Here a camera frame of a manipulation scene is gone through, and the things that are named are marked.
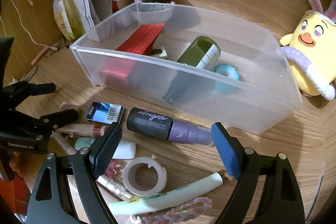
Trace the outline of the person's left hand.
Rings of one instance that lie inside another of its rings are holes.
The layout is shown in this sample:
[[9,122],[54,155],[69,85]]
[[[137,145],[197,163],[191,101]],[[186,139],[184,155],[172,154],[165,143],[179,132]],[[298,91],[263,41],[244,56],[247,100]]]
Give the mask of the person's left hand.
[[20,152],[7,151],[1,148],[1,180],[10,182],[17,175],[23,177],[20,170]]

